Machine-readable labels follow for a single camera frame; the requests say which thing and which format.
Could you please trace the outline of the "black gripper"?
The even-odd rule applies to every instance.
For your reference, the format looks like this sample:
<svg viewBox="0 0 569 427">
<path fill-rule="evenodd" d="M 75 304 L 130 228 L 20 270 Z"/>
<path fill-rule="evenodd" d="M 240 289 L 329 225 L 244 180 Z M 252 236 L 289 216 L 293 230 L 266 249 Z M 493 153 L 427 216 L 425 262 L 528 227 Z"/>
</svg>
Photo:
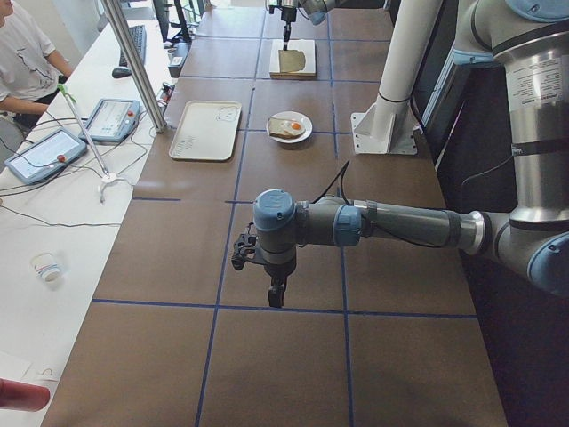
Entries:
<svg viewBox="0 0 569 427">
<path fill-rule="evenodd" d="M 283 49 L 288 49 L 288 44 L 290 42 L 290 36 L 292 32 L 292 25 L 290 22 L 295 22 L 297 18 L 297 7 L 296 6 L 281 6 L 281 20 L 285 22 L 283 31 Z"/>
<path fill-rule="evenodd" d="M 271 278 L 268 289 L 268 305 L 271 308 L 282 308 L 284 306 L 287 279 L 294 273 L 295 269 L 296 262 L 270 263 L 265 266 L 265 271 Z"/>
</svg>

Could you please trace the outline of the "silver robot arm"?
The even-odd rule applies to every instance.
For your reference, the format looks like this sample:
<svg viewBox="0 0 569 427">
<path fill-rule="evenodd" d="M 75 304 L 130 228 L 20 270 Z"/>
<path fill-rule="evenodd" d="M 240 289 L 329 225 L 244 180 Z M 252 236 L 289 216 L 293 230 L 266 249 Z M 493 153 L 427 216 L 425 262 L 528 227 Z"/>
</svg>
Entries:
<svg viewBox="0 0 569 427">
<path fill-rule="evenodd" d="M 462 88 L 429 117 L 429 152 L 449 209 L 323 193 L 297 201 L 261 193 L 234 245 L 235 269 L 268 273 L 282 307 L 296 251 L 394 238 L 454 247 L 506 267 L 549 294 L 568 294 L 568 4 L 458 1 L 447 65 Z"/>
<path fill-rule="evenodd" d="M 341 0 L 276 0 L 266 1 L 266 8 L 269 14 L 274 14 L 276 10 L 280 11 L 280 19 L 284 23 L 283 50 L 287 51 L 291 39 L 292 24 L 296 21 L 298 11 L 302 11 L 303 15 L 313 25 L 318 25 L 329 11 L 339 8 L 345 3 L 346 1 Z"/>
</svg>

